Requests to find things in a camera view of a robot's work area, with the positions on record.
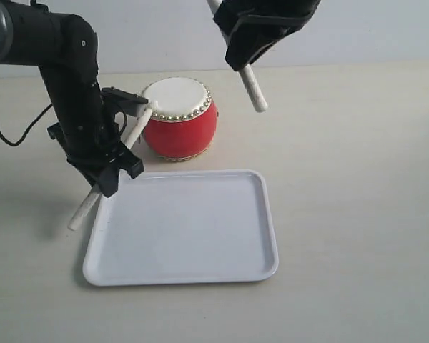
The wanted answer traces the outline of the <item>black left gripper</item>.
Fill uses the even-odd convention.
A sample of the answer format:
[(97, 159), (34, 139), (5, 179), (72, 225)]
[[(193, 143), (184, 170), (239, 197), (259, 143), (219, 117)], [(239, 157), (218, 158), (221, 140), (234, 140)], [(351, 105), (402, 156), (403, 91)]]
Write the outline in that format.
[(119, 126), (115, 116), (104, 110), (101, 90), (48, 90), (58, 120), (48, 133), (89, 184), (111, 197), (118, 190), (120, 171), (135, 179), (144, 171), (144, 163), (119, 142)]

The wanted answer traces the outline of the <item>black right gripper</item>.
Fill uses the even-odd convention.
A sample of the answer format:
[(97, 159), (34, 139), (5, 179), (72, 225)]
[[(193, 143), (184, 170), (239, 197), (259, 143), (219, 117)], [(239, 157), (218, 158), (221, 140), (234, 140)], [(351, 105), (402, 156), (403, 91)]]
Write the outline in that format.
[(214, 22), (229, 39), (225, 60), (239, 71), (288, 34), (301, 30), (320, 1), (223, 1)]

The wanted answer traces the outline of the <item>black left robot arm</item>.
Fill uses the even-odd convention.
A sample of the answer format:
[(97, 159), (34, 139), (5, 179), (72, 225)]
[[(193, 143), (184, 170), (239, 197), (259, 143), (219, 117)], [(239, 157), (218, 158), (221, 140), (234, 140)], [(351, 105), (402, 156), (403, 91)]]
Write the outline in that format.
[(115, 116), (136, 116), (148, 99), (98, 81), (98, 38), (75, 14), (53, 13), (44, 4), (0, 1), (0, 64), (36, 66), (58, 122), (48, 128), (66, 159), (91, 186), (110, 197), (119, 173), (144, 171), (142, 160), (121, 140)]

